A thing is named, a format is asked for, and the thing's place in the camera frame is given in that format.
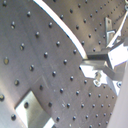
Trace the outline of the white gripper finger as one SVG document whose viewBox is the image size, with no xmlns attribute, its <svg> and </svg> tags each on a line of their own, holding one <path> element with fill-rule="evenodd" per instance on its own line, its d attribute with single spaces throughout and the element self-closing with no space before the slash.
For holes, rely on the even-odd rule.
<svg viewBox="0 0 128 128">
<path fill-rule="evenodd" d="M 128 128 L 128 70 L 107 128 Z"/>
</svg>

